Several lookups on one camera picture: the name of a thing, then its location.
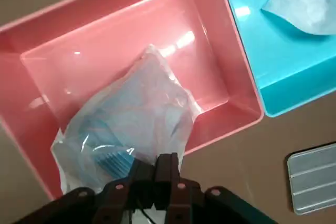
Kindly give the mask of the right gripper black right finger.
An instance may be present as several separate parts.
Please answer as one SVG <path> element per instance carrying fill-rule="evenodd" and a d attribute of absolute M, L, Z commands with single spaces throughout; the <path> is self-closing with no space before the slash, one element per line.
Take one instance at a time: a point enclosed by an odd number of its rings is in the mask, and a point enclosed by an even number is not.
<path fill-rule="evenodd" d="M 165 223 L 276 223 L 222 186 L 203 192 L 199 183 L 180 176 L 176 153 L 169 160 L 171 192 Z"/>

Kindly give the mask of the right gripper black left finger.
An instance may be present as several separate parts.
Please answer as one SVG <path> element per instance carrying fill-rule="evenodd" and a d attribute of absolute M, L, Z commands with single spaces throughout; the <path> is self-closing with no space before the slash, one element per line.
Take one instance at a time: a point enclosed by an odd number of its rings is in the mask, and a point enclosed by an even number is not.
<path fill-rule="evenodd" d="M 161 154 L 154 165 L 135 159 L 127 177 L 106 184 L 100 193 L 79 187 L 17 223 L 132 223 L 136 210 L 167 212 L 170 198 L 171 156 Z"/>

